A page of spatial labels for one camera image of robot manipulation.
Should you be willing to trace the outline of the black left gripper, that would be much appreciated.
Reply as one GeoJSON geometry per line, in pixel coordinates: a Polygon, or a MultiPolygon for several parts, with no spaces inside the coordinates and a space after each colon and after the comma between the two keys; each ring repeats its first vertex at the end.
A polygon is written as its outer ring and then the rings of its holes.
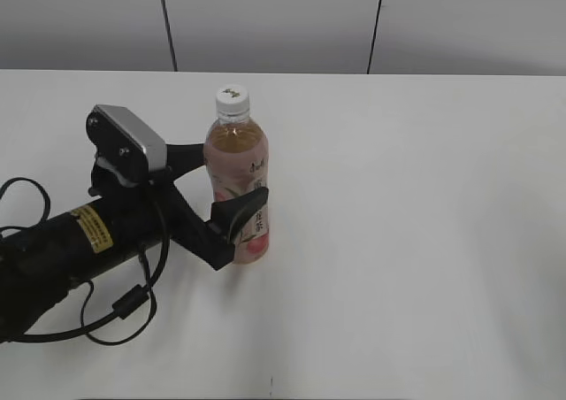
{"type": "Polygon", "coordinates": [[[267,187],[215,202],[210,219],[201,219],[174,182],[205,165],[204,144],[167,144],[166,168],[134,187],[94,163],[89,194],[111,213],[112,228],[122,242],[150,246],[176,242],[213,269],[233,262],[238,233],[266,204],[267,187]]]}

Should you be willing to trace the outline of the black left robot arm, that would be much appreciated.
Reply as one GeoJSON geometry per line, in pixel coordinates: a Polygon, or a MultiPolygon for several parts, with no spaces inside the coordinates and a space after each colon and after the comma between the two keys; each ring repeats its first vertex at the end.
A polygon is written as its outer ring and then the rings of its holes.
{"type": "Polygon", "coordinates": [[[162,169],[130,187],[119,173],[95,164],[93,201],[56,217],[43,215],[32,227],[1,231],[1,339],[3,342],[61,342],[91,336],[139,307],[157,309],[154,287],[172,243],[214,269],[233,262],[238,233],[267,203],[265,187],[211,206],[201,219],[175,181],[204,163],[203,146],[171,145],[162,169]],[[141,264],[144,282],[129,289],[106,316],[59,333],[31,333],[36,321],[69,292],[130,258],[141,264]]]}

